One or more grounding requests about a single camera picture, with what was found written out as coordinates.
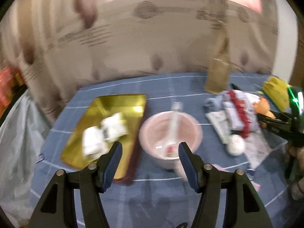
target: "stuffed toy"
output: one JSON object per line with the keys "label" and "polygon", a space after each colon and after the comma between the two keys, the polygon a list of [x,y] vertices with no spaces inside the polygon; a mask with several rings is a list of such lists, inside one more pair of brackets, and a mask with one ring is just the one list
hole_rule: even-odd
{"label": "stuffed toy", "polygon": [[269,116],[272,119],[276,118],[273,115],[273,113],[270,111],[270,105],[269,105],[269,102],[267,99],[260,97],[260,101],[258,103],[253,103],[252,105],[253,105],[256,113],[260,113],[265,116]]}

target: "white ball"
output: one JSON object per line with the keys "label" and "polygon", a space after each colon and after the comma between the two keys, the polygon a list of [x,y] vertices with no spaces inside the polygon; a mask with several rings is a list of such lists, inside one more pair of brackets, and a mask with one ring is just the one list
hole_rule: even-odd
{"label": "white ball", "polygon": [[227,151],[232,156],[240,156],[245,151],[245,140],[240,135],[231,135]]}

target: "blue tablecloth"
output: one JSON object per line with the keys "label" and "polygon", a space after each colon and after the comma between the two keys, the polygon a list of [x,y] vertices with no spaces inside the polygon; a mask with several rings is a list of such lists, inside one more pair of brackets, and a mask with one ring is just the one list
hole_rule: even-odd
{"label": "blue tablecloth", "polygon": [[[267,79],[266,75],[233,73],[230,83],[243,91],[256,93]],[[92,100],[98,96],[124,93],[146,93],[149,116],[168,111],[172,102],[184,104],[184,112],[194,116],[202,126],[203,141],[196,151],[205,163],[218,164],[228,171],[248,168],[244,155],[227,154],[215,130],[207,120],[203,103],[214,95],[204,91],[206,73],[182,73],[140,77],[112,81],[83,87],[69,102],[51,129],[42,148],[44,160],[37,163],[31,186],[31,203],[35,206],[46,185],[58,169],[74,171],[60,161],[60,153]],[[257,168],[254,181],[261,185],[259,196],[271,217],[273,225],[288,227],[300,214],[303,202],[289,197],[284,178],[284,140],[264,133],[274,150]],[[179,176],[155,165],[152,158],[142,152],[136,180],[126,187],[112,184],[101,201],[110,227],[176,227],[182,222],[192,224],[200,195]],[[75,207],[79,227],[85,227],[79,190],[75,191]],[[225,210],[225,190],[221,201],[216,227],[222,227]]]}

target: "black clamp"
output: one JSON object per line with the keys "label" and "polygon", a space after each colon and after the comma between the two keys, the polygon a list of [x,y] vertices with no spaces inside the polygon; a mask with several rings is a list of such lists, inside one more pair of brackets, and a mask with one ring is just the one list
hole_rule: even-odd
{"label": "black clamp", "polygon": [[[86,228],[109,228],[99,193],[111,186],[122,151],[121,143],[115,142],[97,164],[72,173],[58,170],[43,192],[28,228],[77,228],[74,189],[80,189]],[[222,188],[227,189],[223,228],[244,228],[248,224],[251,228],[272,227],[262,201],[243,170],[218,171],[193,155],[185,142],[179,145],[178,153],[190,186],[202,193],[192,228],[215,227]]]}

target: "white package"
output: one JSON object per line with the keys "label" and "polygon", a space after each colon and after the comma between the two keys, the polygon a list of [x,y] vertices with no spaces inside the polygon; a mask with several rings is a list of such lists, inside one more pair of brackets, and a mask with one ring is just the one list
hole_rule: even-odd
{"label": "white package", "polygon": [[122,123],[121,113],[115,113],[113,116],[103,119],[101,125],[106,134],[105,140],[109,142],[114,142],[119,137],[128,133],[125,125]]}
{"label": "white package", "polygon": [[90,160],[96,160],[108,152],[103,130],[97,126],[84,130],[82,134],[82,153]]}

